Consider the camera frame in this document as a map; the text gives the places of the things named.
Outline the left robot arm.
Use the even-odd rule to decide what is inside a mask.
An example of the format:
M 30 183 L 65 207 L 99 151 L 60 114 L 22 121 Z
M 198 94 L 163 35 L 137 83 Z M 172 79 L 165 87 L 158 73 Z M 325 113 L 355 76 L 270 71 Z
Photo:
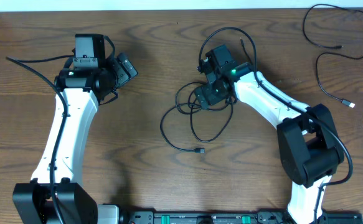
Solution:
M 128 223 L 113 204 L 99 205 L 82 187 L 88 132 L 105 97 L 138 71 L 124 53 L 105 53 L 113 42 L 102 34 L 77 34 L 72 55 L 54 82 L 32 69 L 55 91 L 55 114 L 43 155 L 28 183 L 18 183 L 12 201 L 23 223 Z

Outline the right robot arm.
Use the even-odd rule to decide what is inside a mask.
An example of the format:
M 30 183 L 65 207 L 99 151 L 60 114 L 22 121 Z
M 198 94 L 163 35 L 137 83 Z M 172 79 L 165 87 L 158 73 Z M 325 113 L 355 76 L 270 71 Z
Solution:
M 350 162 L 330 110 L 309 106 L 283 93 L 258 70 L 256 62 L 238 63 L 226 45 L 199 56 L 198 71 L 207 83 L 195 90 L 204 109 L 235 98 L 252 107 L 275 129 L 280 160 L 292 181 L 287 207 L 295 223 L 317 223 L 326 187 L 337 167 Z

